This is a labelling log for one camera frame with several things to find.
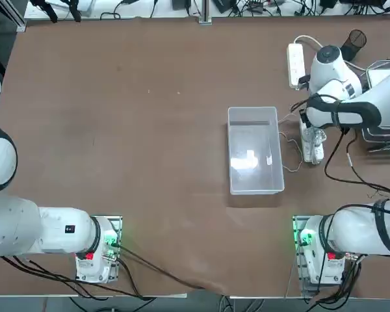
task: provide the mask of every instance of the gray floor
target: gray floor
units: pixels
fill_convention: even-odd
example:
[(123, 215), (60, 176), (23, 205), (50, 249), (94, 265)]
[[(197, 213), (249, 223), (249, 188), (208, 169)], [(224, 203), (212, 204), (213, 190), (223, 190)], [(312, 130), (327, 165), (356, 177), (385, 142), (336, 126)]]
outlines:
[[(207, 291), (196, 291), (188, 295), (187, 299), (182, 298), (158, 298), (152, 304), (147, 305), (141, 312), (161, 312), (161, 311), (186, 311), (186, 312), (217, 312), (219, 295), (212, 294)], [(133, 311), (139, 307), (142, 302), (134, 298), (111, 298), (104, 302), (94, 302), (87, 299), (78, 299), (75, 301), (84, 307), (89, 312), (102, 307), (116, 307), (121, 311)], [(235, 304), (235, 312), (244, 312), (251, 300), (231, 300)], [(264, 311), (283, 311), (283, 312), (305, 312), (309, 306), (303, 300), (297, 299), (268, 299), (265, 300), (261, 312)], [(249, 312), (253, 312), (255, 307), (252, 307)], [(81, 312), (67, 298), (0, 298), (0, 312)], [(315, 308), (313, 311), (323, 311), (321, 308)], [(390, 311), (390, 300), (350, 300), (340, 311), (343, 312), (377, 312)]]
[[(27, 0), (14, 0), (15, 6), (20, 12), (24, 12)], [(12, 46), (16, 37), (16, 27), (5, 17), (0, 15), (0, 61), (6, 66)], [(87, 311), (94, 312), (101, 307), (117, 307), (122, 311), (132, 311), (139, 307), (142, 302), (134, 298), (111, 298), (104, 302), (95, 302), (92, 300), (76, 298), (75, 301), (83, 306)], [(147, 305), (142, 312), (153, 311), (187, 311), (187, 312), (212, 312), (218, 311), (220, 296), (207, 291), (194, 291), (188, 294), (188, 298), (158, 298), (156, 301)], [(235, 312), (243, 312), (251, 303), (251, 300), (233, 300)], [(269, 299), (265, 300), (260, 311), (285, 311), (285, 312), (305, 312), (309, 306), (303, 300), (297, 299)], [(19, 298), (0, 298), (0, 312), (80, 312), (69, 299), (62, 297), (19, 297)], [(321, 308), (315, 308), (314, 311), (322, 311)], [(390, 311), (390, 300), (350, 300), (340, 311), (344, 312), (388, 312)]]

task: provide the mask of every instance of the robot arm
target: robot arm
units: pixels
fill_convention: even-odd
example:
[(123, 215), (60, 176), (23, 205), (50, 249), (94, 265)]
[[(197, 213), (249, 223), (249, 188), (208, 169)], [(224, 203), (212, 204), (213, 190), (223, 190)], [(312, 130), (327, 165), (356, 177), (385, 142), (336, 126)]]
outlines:
[(390, 76), (361, 94), (357, 75), (346, 67), (337, 47), (317, 53), (309, 89), (306, 117), (313, 127), (390, 127)]
[(120, 236), (105, 216), (75, 208), (38, 207), (0, 193), (0, 256), (75, 254), (78, 279), (117, 280)]

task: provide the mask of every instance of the transparent plastic box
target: transparent plastic box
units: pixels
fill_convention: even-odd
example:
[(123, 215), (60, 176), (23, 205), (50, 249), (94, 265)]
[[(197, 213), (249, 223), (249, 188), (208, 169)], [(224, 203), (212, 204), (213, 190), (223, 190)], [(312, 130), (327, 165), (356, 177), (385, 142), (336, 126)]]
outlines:
[(232, 195), (285, 189), (275, 107), (228, 109), (229, 185)]

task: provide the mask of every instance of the table surface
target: table surface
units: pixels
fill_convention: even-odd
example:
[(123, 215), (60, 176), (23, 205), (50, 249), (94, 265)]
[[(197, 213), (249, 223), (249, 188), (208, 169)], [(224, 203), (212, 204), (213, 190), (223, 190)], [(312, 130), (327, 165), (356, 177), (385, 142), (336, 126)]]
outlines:
[[(373, 202), (364, 186), (329, 180), (322, 166), (285, 174), (274, 196), (230, 196), (228, 107), (275, 106), (281, 118), (306, 98), (291, 90), (286, 48), (299, 34), (341, 45), (367, 35), (356, 63), (390, 58), (390, 17), (183, 19), (44, 23), (19, 34), (0, 100), (0, 127), (18, 147), (7, 192), (38, 205), (122, 215), (123, 243), (176, 276), (237, 296), (284, 296), (294, 259), (292, 215)], [(315, 51), (304, 45), (309, 68)], [(299, 139), (298, 123), (280, 130)], [(327, 131), (329, 154), (339, 132)], [(390, 186), (390, 154), (352, 148), (358, 172)], [(299, 156), (281, 139), (283, 162)], [(352, 178), (344, 146), (331, 172)], [(72, 255), (34, 257), (75, 274)], [(186, 287), (130, 261), (144, 294)], [(289, 296), (299, 296), (293, 270)], [(125, 274), (113, 287), (129, 290)], [(0, 260), (0, 294), (71, 294)], [(94, 294), (106, 294), (93, 289)], [(390, 258), (369, 257), (355, 296), (390, 298)]]

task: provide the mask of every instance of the white power strip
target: white power strip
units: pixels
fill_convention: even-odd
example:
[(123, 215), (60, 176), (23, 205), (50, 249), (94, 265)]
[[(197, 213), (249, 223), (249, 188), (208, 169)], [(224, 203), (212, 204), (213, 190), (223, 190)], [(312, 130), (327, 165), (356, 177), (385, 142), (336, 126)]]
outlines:
[(324, 159), (324, 146), (322, 142), (326, 140), (325, 134), (320, 134), (320, 138), (315, 138), (318, 134), (315, 131), (320, 131), (313, 127), (307, 128), (306, 124), (300, 121), (300, 139), (302, 141), (302, 151), (304, 154), (304, 162), (319, 164)]
[(301, 44), (289, 44), (287, 46), (287, 69), (289, 71), (289, 85), (292, 89), (297, 89), (299, 78), (306, 74), (304, 48)]

